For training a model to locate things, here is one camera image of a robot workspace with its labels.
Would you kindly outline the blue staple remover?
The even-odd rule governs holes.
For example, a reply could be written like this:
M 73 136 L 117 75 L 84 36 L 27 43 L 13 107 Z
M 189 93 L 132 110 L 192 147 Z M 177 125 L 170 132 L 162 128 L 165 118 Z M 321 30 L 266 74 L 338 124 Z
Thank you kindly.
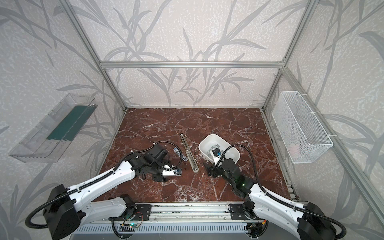
M 181 152 L 178 150 L 178 148 L 174 148 L 174 152 L 175 152 L 179 157 L 182 157 L 182 159 L 183 159 L 184 162 L 187 162 L 187 161 L 189 160 L 188 157 L 187 157 L 185 154 L 181 153 Z

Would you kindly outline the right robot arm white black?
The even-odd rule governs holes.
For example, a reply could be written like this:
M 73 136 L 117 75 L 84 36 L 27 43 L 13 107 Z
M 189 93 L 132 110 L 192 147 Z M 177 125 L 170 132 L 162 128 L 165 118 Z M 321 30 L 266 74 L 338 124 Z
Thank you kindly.
M 340 222 L 325 216 L 313 204 L 288 200 L 264 188 L 258 179 L 251 179 L 241 172 L 232 159 L 219 160 L 218 164 L 205 164 L 210 177 L 222 177 L 242 198 L 241 214 L 249 220 L 264 220 L 263 224 L 249 226 L 252 238 L 262 235 L 268 223 L 286 230 L 299 240 L 338 240 L 347 230 Z

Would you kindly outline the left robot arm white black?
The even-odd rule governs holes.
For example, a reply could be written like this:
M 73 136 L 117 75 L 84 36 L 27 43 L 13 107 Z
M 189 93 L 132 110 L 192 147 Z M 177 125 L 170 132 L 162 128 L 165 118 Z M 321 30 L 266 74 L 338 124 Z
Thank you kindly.
M 165 150 L 145 155 L 129 154 L 115 167 L 92 179 L 67 189 L 63 185 L 55 187 L 48 206 L 43 208 L 52 239 L 61 240 L 80 226 L 102 219 L 115 222 L 140 217 L 143 220 L 145 215 L 127 195 L 98 202 L 95 199 L 140 175 L 152 174 L 155 182 L 164 182 L 167 176 L 179 176 L 181 170 L 171 166 L 164 159 L 166 155 Z

